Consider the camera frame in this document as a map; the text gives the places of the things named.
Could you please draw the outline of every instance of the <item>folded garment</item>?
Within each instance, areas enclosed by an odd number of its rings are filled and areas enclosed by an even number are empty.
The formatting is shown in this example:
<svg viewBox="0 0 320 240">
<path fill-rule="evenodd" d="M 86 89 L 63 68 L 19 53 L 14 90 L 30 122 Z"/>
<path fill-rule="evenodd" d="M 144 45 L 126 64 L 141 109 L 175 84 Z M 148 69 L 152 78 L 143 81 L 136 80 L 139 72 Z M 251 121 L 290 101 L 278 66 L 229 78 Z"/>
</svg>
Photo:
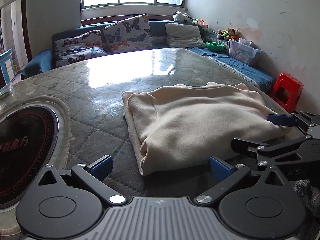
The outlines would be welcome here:
<svg viewBox="0 0 320 240">
<path fill-rule="evenodd" d="M 122 99 L 143 176 L 207 164 L 210 156 L 234 157 L 234 137 L 264 142 L 290 131 L 266 120 L 274 112 L 243 83 L 160 87 L 124 92 Z"/>
</svg>

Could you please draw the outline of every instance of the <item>plain beige pillow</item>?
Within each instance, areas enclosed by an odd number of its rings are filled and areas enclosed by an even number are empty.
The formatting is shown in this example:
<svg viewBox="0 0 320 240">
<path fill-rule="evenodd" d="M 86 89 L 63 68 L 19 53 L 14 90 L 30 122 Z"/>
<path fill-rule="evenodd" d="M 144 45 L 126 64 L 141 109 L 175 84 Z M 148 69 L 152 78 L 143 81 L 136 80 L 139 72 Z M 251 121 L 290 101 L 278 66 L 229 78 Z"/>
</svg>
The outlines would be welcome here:
<svg viewBox="0 0 320 240">
<path fill-rule="evenodd" d="M 165 23 L 167 43 L 174 48 L 205 48 L 198 26 L 179 23 Z"/>
</svg>

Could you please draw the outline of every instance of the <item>red stool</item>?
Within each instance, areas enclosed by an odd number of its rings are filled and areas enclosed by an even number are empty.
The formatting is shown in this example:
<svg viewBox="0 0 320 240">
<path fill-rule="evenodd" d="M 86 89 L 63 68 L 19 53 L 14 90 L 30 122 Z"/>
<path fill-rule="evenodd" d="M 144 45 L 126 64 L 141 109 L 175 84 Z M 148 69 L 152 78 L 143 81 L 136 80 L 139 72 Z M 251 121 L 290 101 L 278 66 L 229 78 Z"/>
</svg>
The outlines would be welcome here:
<svg viewBox="0 0 320 240">
<path fill-rule="evenodd" d="M 270 97 L 289 113 L 292 113 L 299 101 L 303 84 L 288 73 L 281 73 L 270 92 Z"/>
</svg>

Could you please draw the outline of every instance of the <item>sofa armrest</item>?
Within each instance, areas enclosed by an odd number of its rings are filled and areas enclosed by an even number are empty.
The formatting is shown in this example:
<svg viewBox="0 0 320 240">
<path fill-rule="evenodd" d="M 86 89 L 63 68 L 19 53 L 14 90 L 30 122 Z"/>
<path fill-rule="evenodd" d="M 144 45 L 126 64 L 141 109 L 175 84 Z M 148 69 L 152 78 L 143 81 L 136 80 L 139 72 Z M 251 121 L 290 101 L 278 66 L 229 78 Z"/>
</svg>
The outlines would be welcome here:
<svg viewBox="0 0 320 240">
<path fill-rule="evenodd" d="M 45 49 L 39 52 L 23 69 L 21 79 L 32 77 L 52 69 L 53 50 Z"/>
</svg>

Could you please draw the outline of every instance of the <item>window sill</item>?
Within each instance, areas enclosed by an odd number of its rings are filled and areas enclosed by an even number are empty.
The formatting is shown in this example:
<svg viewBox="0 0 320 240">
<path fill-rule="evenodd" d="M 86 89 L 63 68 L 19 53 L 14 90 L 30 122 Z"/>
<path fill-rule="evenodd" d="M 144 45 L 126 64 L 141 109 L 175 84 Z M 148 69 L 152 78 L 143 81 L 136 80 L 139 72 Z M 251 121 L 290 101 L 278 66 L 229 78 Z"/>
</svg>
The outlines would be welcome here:
<svg viewBox="0 0 320 240">
<path fill-rule="evenodd" d="M 186 13 L 188 10 L 182 7 L 174 7 L 167 5 L 155 4 L 120 4 L 120 5 L 106 5 L 100 7 L 92 7 L 81 10 L 81 19 L 89 20 L 99 17 L 108 17 L 115 15 L 172 15 L 176 11 Z"/>
</svg>

